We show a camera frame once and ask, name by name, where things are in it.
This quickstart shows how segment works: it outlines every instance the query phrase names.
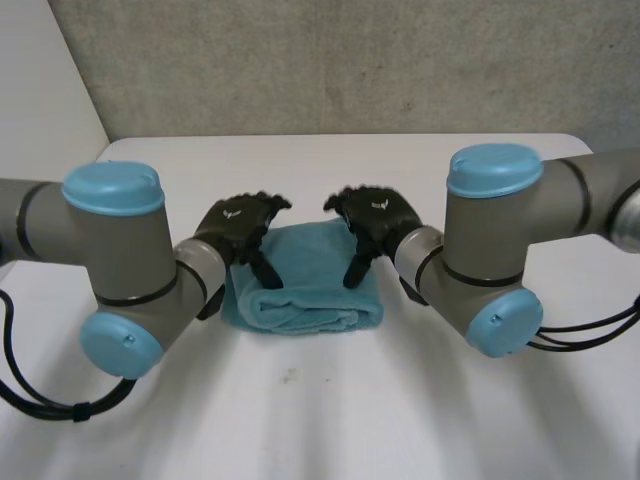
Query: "black ring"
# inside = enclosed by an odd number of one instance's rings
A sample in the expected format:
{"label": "black ring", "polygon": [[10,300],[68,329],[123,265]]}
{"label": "black ring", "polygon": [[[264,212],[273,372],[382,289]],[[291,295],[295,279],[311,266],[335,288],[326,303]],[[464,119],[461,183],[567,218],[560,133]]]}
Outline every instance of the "black ring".
{"label": "black ring", "polygon": [[207,292],[207,285],[204,283],[204,280],[202,280],[202,277],[200,276],[200,274],[196,272],[191,266],[184,263],[182,260],[176,260],[176,265],[181,268],[184,268],[187,272],[191,274],[191,276],[196,280],[196,282],[198,282],[198,285],[200,286],[200,290],[202,290],[202,296],[204,297],[204,301],[206,302],[207,297],[209,296],[209,293]]}
{"label": "black ring", "polygon": [[24,253],[38,262],[41,262],[42,258],[33,250],[33,247],[29,242],[29,238],[27,237],[27,210],[29,208],[29,204],[38,192],[47,185],[51,185],[51,182],[42,182],[34,185],[31,190],[22,197],[22,203],[20,204],[20,208],[18,208],[18,215],[16,216],[16,235],[18,236],[18,242],[20,243]]}
{"label": "black ring", "polygon": [[418,270],[416,270],[416,278],[415,278],[415,281],[413,283],[414,283],[414,285],[416,287],[416,292],[418,294],[420,294],[420,279],[422,278],[422,273],[424,272],[424,269],[427,268],[427,265],[433,259],[433,257],[435,257],[437,254],[442,252],[443,248],[444,247],[442,245],[439,245],[436,248],[434,248],[433,250],[431,250],[429,252],[429,255],[427,255],[426,257],[424,257],[422,259],[422,263],[420,263],[420,266],[418,267]]}
{"label": "black ring", "polygon": [[616,216],[618,215],[618,212],[622,208],[622,205],[624,205],[625,202],[629,200],[631,195],[636,193],[636,191],[639,188],[640,188],[640,180],[638,180],[629,188],[627,188],[624,192],[622,192],[622,195],[618,197],[618,199],[614,202],[613,206],[611,207],[611,210],[609,211],[609,215],[607,216],[607,221],[605,222],[605,232],[607,232],[607,238],[609,240],[611,240],[611,229],[613,228],[613,222],[615,221]]}
{"label": "black ring", "polygon": [[149,295],[142,295],[141,297],[131,297],[131,298],[104,298],[98,295],[96,292],[93,294],[96,297],[96,300],[103,305],[108,307],[133,307],[134,305],[142,305],[143,303],[153,302],[158,298],[164,297],[167,293],[173,290],[173,287],[178,283],[178,272],[173,276],[173,279],[167,283],[160,290],[157,290]]}
{"label": "black ring", "polygon": [[524,270],[517,275],[507,278],[498,278],[496,280],[486,280],[483,278],[474,278],[467,277],[461,273],[453,270],[445,261],[442,262],[442,266],[444,267],[445,272],[449,274],[449,276],[459,282],[466,283],[467,285],[473,285],[474,287],[508,287],[509,285],[513,285],[514,283],[518,283],[522,280],[524,276]]}
{"label": "black ring", "polygon": [[582,194],[582,213],[580,214],[578,225],[576,225],[576,228],[573,230],[573,234],[578,235],[582,230],[584,230],[584,227],[589,223],[589,218],[591,218],[591,191],[589,190],[589,185],[587,184],[587,180],[585,179],[582,170],[580,170],[580,167],[566,158],[560,158],[558,161],[569,167],[569,170],[571,170],[575,175],[576,180],[578,180],[578,185],[580,185],[580,193]]}

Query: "black cable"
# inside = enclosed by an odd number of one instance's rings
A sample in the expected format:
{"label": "black cable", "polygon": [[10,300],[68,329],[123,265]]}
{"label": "black cable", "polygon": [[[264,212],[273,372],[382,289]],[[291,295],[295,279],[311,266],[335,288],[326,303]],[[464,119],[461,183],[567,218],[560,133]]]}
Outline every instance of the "black cable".
{"label": "black cable", "polygon": [[597,322],[584,323],[582,325],[573,325],[571,327],[540,327],[539,332],[543,333],[569,333],[569,332],[582,332],[584,330],[591,330],[593,328],[606,327],[607,325],[611,325],[613,323],[619,322],[620,320],[624,320],[630,315],[633,315],[638,311],[638,308],[634,305],[633,307],[627,308],[625,311],[616,313],[608,318],[603,320],[598,320]]}
{"label": "black cable", "polygon": [[11,390],[2,380],[0,380],[0,397],[11,406],[30,417],[40,420],[73,420],[74,422],[81,422],[88,420],[93,415],[111,410],[113,407],[119,405],[125,398],[127,398],[129,393],[131,393],[136,381],[125,379],[122,379],[111,392],[93,403],[86,402],[75,405],[65,405],[55,402],[38,393],[29,384],[29,382],[27,382],[22,375],[22,372],[20,372],[20,368],[18,368],[18,364],[16,363],[15,355],[13,353],[13,344],[11,340],[13,317],[15,313],[13,300],[11,299],[11,296],[2,289],[0,289],[0,300],[4,302],[5,306],[3,345],[4,356],[9,364],[9,369],[18,384],[35,400],[40,402],[34,403],[22,398]]}
{"label": "black cable", "polygon": [[[579,342],[562,342],[559,345],[544,345],[544,344],[540,344],[540,343],[535,343],[535,342],[529,342],[529,346],[533,347],[533,348],[537,348],[538,350],[546,350],[548,352],[579,352],[582,350],[588,350],[590,348],[594,348],[594,347],[598,347],[600,345],[603,345],[607,342],[610,342],[611,340],[619,337],[620,335],[622,335],[624,332],[626,332],[627,330],[629,330],[631,327],[633,327],[636,323],[638,323],[638,321],[640,321],[640,312],[639,311],[635,311],[635,313],[633,314],[633,316],[631,318],[629,318],[626,322],[624,322],[622,325],[620,325],[618,328],[616,328],[615,330],[613,330],[612,332],[603,335],[601,337],[598,338],[594,338],[592,340],[584,340],[584,341],[579,341]],[[560,341],[558,340],[551,340],[554,343],[558,344]]]}

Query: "white wall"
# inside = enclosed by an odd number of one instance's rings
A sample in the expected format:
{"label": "white wall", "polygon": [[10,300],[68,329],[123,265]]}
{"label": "white wall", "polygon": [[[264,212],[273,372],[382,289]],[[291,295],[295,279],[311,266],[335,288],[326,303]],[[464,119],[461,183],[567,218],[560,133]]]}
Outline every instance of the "white wall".
{"label": "white wall", "polygon": [[107,144],[46,0],[0,0],[0,176],[61,180]]}

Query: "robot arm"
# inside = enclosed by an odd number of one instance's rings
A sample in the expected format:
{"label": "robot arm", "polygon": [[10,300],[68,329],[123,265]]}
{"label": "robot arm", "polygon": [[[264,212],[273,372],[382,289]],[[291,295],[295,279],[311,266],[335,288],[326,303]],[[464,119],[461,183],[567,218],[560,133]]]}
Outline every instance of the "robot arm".
{"label": "robot arm", "polygon": [[194,317],[217,311],[232,263],[250,263],[267,288],[282,286],[259,247],[289,207],[263,193],[218,202],[174,249],[158,175],[145,165],[91,164],[63,184],[0,180],[0,264],[85,266],[98,309],[82,348],[105,372],[137,379]]}
{"label": "robot arm", "polygon": [[[543,163],[527,147],[477,145],[452,158],[447,186],[444,234],[418,226],[390,241],[406,223],[384,219],[391,233],[375,243],[406,284],[488,356],[518,351],[540,328],[542,305],[522,286],[529,245],[598,234],[640,251],[640,151]],[[380,215],[363,205],[384,203],[389,190],[365,190],[343,192],[338,213],[371,232]],[[400,200],[398,210],[413,212]]]}

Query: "logo on robotic hand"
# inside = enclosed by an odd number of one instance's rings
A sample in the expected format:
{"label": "logo on robotic hand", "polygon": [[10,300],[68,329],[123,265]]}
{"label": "logo on robotic hand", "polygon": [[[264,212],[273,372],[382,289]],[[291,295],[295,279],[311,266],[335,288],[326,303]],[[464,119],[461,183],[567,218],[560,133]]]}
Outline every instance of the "logo on robotic hand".
{"label": "logo on robotic hand", "polygon": [[225,216],[227,220],[230,220],[233,217],[240,215],[241,213],[242,213],[242,210],[238,210],[237,212],[227,212],[226,210],[222,211],[222,214]]}
{"label": "logo on robotic hand", "polygon": [[378,210],[386,210],[389,206],[389,199],[386,199],[384,203],[371,203],[373,208],[377,208]]}

